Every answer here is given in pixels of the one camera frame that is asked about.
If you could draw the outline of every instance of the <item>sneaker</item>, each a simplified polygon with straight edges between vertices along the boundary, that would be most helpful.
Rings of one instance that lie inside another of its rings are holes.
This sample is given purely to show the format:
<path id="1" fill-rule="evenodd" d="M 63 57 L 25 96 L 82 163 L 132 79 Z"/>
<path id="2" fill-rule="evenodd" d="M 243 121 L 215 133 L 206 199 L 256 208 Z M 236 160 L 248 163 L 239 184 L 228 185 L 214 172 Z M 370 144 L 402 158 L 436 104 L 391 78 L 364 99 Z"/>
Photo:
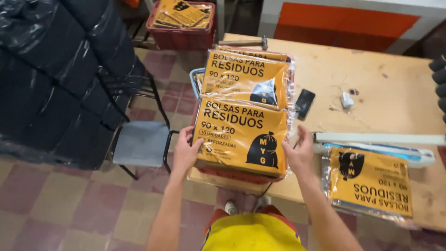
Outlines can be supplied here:
<path id="1" fill-rule="evenodd" d="M 237 211 L 237 207 L 232 201 L 226 202 L 226 205 L 224 206 L 224 211 L 228 213 L 230 216 L 239 214 L 239 212 Z"/>
<path id="2" fill-rule="evenodd" d="M 271 205 L 272 204 L 272 200 L 270 196 L 263 196 L 260 197 L 257 200 L 256 206 L 254 207 L 254 211 L 253 213 L 257 212 L 257 210 L 259 210 L 261 207 L 266 206 L 266 205 Z"/>

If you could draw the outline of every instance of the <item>phone screen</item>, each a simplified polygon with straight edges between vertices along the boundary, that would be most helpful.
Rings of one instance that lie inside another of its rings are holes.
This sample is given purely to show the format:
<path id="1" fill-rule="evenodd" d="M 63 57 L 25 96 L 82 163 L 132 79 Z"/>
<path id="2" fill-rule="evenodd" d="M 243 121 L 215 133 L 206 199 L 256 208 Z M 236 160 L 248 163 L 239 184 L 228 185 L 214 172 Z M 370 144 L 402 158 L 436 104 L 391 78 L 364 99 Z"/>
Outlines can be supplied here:
<path id="1" fill-rule="evenodd" d="M 315 97 L 316 95 L 314 93 L 302 89 L 301 94 L 297 98 L 295 106 L 298 118 L 304 119 L 306 117 Z"/>

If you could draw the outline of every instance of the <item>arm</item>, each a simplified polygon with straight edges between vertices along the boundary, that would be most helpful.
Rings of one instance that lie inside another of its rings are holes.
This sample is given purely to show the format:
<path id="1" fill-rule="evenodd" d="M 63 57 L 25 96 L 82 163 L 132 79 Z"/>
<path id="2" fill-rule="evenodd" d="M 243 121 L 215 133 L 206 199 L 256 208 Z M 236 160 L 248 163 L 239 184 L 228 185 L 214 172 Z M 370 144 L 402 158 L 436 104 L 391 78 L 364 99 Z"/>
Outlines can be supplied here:
<path id="1" fill-rule="evenodd" d="M 282 146 L 299 182 L 319 247 L 322 251 L 362 251 L 320 189 L 319 179 L 313 171 L 313 135 L 301 125 L 298 130 L 300 138 L 296 146 L 292 148 L 285 141 Z"/>
<path id="2" fill-rule="evenodd" d="M 203 139 L 189 145 L 193 126 L 180 131 L 173 155 L 173 168 L 170 174 L 161 207 L 153 221 L 147 241 L 147 251 L 174 251 L 178 249 L 181 220 L 181 201 L 184 178 L 197 159 L 197 152 Z"/>

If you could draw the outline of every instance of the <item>chair seat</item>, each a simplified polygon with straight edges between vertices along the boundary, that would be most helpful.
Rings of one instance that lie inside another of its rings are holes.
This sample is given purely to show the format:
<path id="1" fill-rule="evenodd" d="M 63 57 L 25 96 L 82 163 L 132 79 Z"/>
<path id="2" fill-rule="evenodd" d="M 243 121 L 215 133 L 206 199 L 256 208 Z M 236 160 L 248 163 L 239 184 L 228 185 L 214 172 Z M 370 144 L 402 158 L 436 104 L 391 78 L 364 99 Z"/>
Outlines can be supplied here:
<path id="1" fill-rule="evenodd" d="M 113 163 L 161 167 L 169 129 L 161 122 L 133 121 L 125 123 L 119 134 Z"/>

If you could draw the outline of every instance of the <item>table surface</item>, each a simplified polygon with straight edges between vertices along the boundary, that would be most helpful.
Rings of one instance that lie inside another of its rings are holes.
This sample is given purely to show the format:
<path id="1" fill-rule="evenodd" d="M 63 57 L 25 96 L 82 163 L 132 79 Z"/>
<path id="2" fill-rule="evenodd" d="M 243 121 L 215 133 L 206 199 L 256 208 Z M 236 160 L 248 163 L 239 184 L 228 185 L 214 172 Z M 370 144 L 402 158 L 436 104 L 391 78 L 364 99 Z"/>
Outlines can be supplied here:
<path id="1" fill-rule="evenodd" d="M 254 37 L 225 34 L 225 40 Z M 291 55 L 295 60 L 295 99 L 302 88 L 316 94 L 305 121 L 295 120 L 311 131 L 338 133 L 445 134 L 443 112 L 437 106 L 436 84 L 431 78 L 429 60 L 268 39 L 268 51 Z M 329 110 L 340 107 L 340 88 L 355 88 L 351 114 Z M 410 145 L 430 149 L 436 162 L 410 169 L 413 195 L 413 221 L 416 226 L 446 231 L 446 169 L 436 146 Z M 321 156 L 314 155 L 315 172 L 320 173 Z M 219 187 L 261 193 L 266 185 L 205 175 L 192 168 L 189 180 Z M 289 174 L 273 183 L 267 195 L 303 203 L 296 176 Z"/>

